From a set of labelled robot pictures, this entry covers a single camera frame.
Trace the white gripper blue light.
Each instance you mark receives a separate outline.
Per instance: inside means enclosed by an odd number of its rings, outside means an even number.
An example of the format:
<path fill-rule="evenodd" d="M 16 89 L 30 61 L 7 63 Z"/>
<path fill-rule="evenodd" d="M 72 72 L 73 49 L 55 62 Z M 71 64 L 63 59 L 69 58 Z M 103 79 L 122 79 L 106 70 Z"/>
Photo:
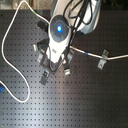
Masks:
<path fill-rule="evenodd" d="M 38 45 L 39 49 L 47 46 L 46 55 L 53 64 L 57 64 L 61 55 L 66 54 L 71 37 L 68 25 L 69 22 L 62 15 L 53 16 L 48 27 L 49 39 Z M 71 74 L 69 63 L 63 64 L 63 68 L 65 76 Z"/>

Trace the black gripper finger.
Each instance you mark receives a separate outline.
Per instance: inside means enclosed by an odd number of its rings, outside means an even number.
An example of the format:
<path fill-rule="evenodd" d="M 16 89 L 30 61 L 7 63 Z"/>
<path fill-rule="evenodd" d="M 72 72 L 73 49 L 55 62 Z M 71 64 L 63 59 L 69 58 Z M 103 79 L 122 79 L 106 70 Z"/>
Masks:
<path fill-rule="evenodd" d="M 40 81 L 42 85 L 45 85 L 46 84 L 47 79 L 49 77 L 49 74 L 50 74 L 49 69 L 48 68 L 44 68 L 43 74 L 41 76 L 41 81 Z"/>

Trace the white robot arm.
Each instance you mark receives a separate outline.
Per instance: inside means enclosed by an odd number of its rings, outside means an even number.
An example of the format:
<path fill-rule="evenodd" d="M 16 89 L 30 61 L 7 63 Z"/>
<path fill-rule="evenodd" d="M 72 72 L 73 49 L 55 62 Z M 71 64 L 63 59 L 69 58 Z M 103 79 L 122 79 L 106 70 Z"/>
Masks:
<path fill-rule="evenodd" d="M 70 74 L 72 40 L 77 33 L 88 34 L 96 28 L 100 6 L 101 0 L 53 0 L 48 38 L 36 44 L 40 51 L 38 61 L 44 67 L 42 85 L 61 66 L 66 75 Z"/>

